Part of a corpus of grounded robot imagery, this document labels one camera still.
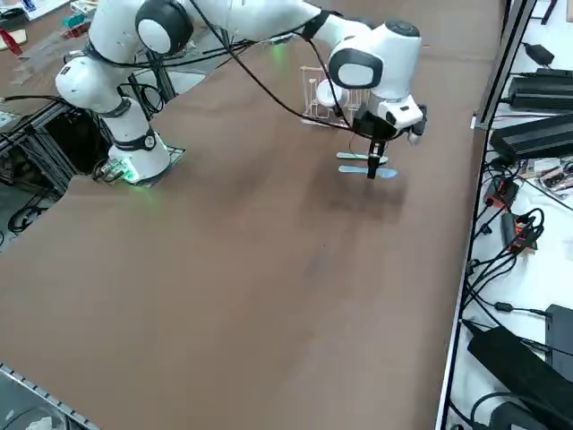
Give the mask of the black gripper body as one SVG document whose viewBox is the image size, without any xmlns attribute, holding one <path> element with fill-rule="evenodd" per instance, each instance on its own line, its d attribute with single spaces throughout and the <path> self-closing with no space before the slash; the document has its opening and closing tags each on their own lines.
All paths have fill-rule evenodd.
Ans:
<svg viewBox="0 0 573 430">
<path fill-rule="evenodd" d="M 352 131 L 374 142 L 388 142 L 398 136 L 397 128 L 373 115 L 367 108 L 360 108 L 354 113 Z"/>
</svg>

